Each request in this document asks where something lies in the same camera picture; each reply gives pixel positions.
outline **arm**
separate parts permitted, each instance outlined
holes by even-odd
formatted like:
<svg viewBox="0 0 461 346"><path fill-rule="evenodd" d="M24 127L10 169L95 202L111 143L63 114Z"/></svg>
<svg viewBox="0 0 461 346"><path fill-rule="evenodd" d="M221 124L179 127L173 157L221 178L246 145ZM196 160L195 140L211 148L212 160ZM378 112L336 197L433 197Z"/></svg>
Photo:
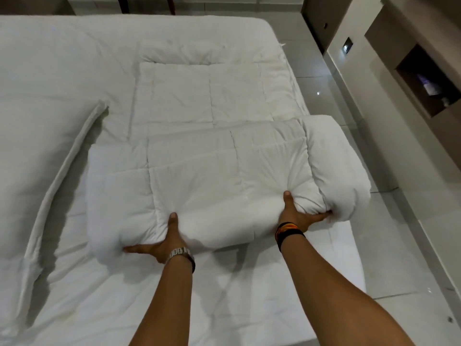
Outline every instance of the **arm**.
<svg viewBox="0 0 461 346"><path fill-rule="evenodd" d="M328 216L299 213L289 192L284 201L279 222L295 223L303 232ZM414 346L390 314L325 261L303 235L285 238L281 252L322 346Z"/></svg>
<svg viewBox="0 0 461 346"><path fill-rule="evenodd" d="M170 215L165 240L154 245L134 245L125 252L150 254L165 263L170 253L187 247L179 234L177 215ZM136 330L130 346L187 346L189 339L192 263L184 256L174 256L164 267L152 302Z"/></svg>

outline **bed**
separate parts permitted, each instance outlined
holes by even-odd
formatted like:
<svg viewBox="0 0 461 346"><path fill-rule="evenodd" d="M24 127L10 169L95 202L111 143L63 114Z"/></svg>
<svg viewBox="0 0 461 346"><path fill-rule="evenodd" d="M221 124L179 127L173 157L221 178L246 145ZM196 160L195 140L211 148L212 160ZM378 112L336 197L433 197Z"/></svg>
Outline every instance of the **bed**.
<svg viewBox="0 0 461 346"><path fill-rule="evenodd" d="M152 119L150 113L135 109L136 90L141 87L139 64L149 62L145 46L159 41L222 44L223 39L226 46L236 49L230 61L240 63L255 55L264 61L265 55L272 56L276 68L272 72L269 65L268 75L286 75L292 90L290 104L296 105L301 115L309 114L281 45L269 24L260 19L134 15L0 18L2 97L95 97L109 106L108 116L91 129L54 197L40 250L43 272L34 285L27 328L0 344L129 343L162 267L151 257L133 256L109 269L94 257L86 224L88 150L93 143L258 121L257 115L228 119L225 114L211 120L171 120L168 115ZM365 290L348 221L313 230L308 238L326 260ZM273 238L196 257L190 345L285 346L313 338Z"/></svg>

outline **silver watch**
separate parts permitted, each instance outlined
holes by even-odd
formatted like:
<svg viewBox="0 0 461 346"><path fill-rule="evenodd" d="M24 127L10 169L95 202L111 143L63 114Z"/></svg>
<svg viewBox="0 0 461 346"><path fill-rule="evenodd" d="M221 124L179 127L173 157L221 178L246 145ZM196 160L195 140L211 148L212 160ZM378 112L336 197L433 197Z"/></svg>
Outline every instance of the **silver watch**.
<svg viewBox="0 0 461 346"><path fill-rule="evenodd" d="M166 259L166 262L165 262L165 265L168 263L168 261L170 261L170 259L173 257L173 256L176 256L176 255L182 255L182 256L185 256L189 259L190 263L192 263L192 273L195 271L195 260L194 260L194 257L192 256L192 253L190 252L190 250L186 247L184 248L177 248L175 250L173 250L170 255L168 255L168 258Z"/></svg>

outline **tiled floor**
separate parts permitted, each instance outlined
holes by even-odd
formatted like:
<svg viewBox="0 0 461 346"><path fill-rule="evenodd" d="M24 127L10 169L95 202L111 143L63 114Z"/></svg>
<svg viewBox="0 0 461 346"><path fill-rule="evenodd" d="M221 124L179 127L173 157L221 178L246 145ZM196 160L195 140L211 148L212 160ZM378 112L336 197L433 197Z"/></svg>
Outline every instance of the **tiled floor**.
<svg viewBox="0 0 461 346"><path fill-rule="evenodd" d="M103 13L96 4L91 12ZM310 113L333 116L342 125L362 162L370 163L371 158L359 152L357 144L364 142L301 14L192 12L192 15L203 14L266 19L280 43L285 44L286 56ZM392 192L371 175L370 180L371 202L351 220L368 294L395 317L417 346L460 345L460 328L452 319L453 315L399 212ZM317 344L311 341L298 346Z"/></svg>

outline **hand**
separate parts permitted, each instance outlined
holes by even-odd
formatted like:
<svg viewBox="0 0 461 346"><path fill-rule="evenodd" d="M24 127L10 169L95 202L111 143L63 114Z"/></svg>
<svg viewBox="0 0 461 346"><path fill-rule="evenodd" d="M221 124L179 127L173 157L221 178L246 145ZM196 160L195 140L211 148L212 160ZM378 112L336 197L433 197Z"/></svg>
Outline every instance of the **hand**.
<svg viewBox="0 0 461 346"><path fill-rule="evenodd" d="M282 211L279 217L279 225L284 222L291 222L298 226L298 228L306 232L309 226L315 222L323 221L325 218L331 215L331 211L323 214L303 214L300 213L295 207L295 201L290 192L284 192L285 209Z"/></svg>
<svg viewBox="0 0 461 346"><path fill-rule="evenodd" d="M157 259L160 263L165 263L170 253L178 248L187 248L186 242L181 238L177 225L177 214L171 213L168 219L168 232L166 232L165 240L158 244L138 244L133 246L125 246L124 252L132 252L136 254L149 254Z"/></svg>

